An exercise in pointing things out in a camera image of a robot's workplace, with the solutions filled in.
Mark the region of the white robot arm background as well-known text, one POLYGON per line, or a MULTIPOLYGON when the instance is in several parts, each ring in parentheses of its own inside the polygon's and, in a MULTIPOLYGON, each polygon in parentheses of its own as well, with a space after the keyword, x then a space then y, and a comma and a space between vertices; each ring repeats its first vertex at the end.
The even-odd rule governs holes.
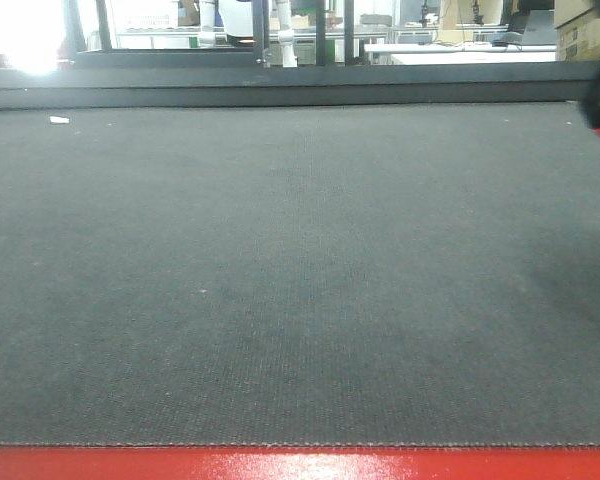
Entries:
MULTIPOLYGON (((600 61, 600 1, 277 1, 285 67, 600 61)), ((583 109, 600 129, 600 72, 583 109)))

